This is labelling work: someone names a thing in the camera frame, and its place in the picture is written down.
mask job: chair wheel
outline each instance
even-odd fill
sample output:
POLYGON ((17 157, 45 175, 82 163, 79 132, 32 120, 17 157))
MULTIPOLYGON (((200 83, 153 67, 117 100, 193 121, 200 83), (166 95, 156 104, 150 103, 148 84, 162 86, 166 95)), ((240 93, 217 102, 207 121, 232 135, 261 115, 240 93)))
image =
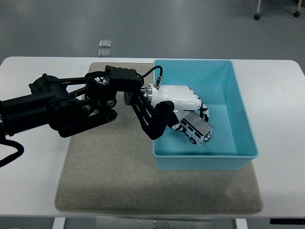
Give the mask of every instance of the chair wheel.
POLYGON ((296 11, 296 12, 294 13, 294 16, 297 18, 298 16, 300 16, 300 12, 299 12, 299 11, 296 11))
POLYGON ((259 18, 260 18, 259 14, 256 14, 256 15, 254 16, 254 19, 255 19, 255 20, 258 20, 259 18))

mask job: black cable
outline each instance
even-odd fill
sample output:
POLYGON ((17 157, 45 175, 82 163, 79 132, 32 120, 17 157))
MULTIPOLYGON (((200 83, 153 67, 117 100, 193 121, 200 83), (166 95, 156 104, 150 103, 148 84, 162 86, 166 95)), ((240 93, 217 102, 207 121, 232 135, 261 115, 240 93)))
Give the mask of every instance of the black cable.
POLYGON ((8 163, 12 162, 13 160, 17 159, 24 152, 23 146, 18 142, 8 140, 8 139, 2 139, 2 140, 0 140, 0 144, 6 145, 6 146, 11 146, 11 147, 14 147, 15 149, 17 149, 16 153, 8 155, 4 159, 0 160, 0 167, 3 167, 5 165, 7 165, 8 163))
POLYGON ((160 76, 162 76, 163 74, 163 68, 160 65, 156 65, 154 66, 151 70, 149 70, 147 73, 145 73, 144 75, 140 75, 137 73, 137 76, 139 76, 141 79, 145 78, 146 76, 148 76, 150 73, 152 73, 153 70, 159 68, 160 69, 160 76))

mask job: blue plastic bin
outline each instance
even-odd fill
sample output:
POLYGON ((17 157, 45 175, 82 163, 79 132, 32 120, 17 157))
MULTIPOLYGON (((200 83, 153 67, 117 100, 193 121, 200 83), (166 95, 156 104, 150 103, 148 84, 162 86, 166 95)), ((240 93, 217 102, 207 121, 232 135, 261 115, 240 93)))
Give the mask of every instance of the blue plastic bin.
POLYGON ((231 61, 155 60, 154 65, 163 67, 161 84, 187 85, 200 96, 213 127, 211 139, 201 146, 167 127, 153 141, 158 169, 238 170, 258 156, 231 61))

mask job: gray felt mat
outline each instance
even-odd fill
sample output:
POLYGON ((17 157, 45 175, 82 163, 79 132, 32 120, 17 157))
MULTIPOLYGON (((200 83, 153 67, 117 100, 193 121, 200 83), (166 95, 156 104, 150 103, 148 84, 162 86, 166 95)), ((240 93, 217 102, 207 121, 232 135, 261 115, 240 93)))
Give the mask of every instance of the gray felt mat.
MULTIPOLYGON (((151 63, 93 63, 136 69, 151 63)), ((145 78, 152 83, 153 75, 145 78)), ((71 138, 55 206, 105 214, 251 214, 262 210, 252 163, 239 171, 165 171, 155 168, 152 140, 131 106, 117 94, 115 121, 71 138)))

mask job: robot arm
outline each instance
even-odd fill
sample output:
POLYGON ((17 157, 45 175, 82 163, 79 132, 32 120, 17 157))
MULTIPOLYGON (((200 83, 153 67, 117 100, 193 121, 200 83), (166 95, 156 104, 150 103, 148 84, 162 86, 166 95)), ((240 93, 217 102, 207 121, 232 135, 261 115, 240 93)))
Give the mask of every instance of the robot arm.
POLYGON ((166 101, 152 107, 145 102, 140 90, 144 77, 156 68, 162 69, 156 66, 144 76, 133 69, 111 66, 106 66, 104 72, 88 73, 83 78, 58 79, 43 74, 29 85, 31 95, 0 101, 0 144, 17 149, 15 154, 0 160, 0 167, 18 158, 24 151, 21 144, 6 139, 6 135, 13 136, 49 124, 61 137, 69 137, 112 122, 117 117, 113 108, 118 91, 135 95, 130 104, 143 130, 152 140, 159 138, 173 112, 173 103, 166 101), (75 84, 86 85, 67 92, 67 86, 75 84), (83 100, 77 99, 80 95, 84 95, 83 100))

